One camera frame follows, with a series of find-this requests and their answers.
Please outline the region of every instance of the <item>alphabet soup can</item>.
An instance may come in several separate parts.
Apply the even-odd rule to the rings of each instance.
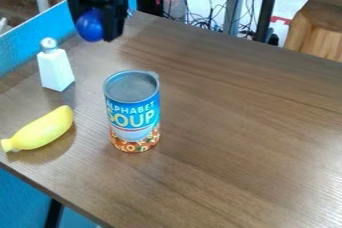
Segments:
[[[159,79],[154,72],[129,70],[104,83],[111,143],[121,151],[144,152],[160,137]]]

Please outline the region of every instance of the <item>salt shaker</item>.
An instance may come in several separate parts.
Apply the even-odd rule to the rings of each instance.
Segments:
[[[53,38],[44,38],[40,45],[37,60],[42,86],[62,92],[75,81],[68,56]]]

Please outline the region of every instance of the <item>banana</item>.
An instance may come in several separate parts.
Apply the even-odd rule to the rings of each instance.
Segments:
[[[68,131],[73,122],[69,106],[63,105],[21,128],[11,139],[1,140],[4,152],[42,147]]]

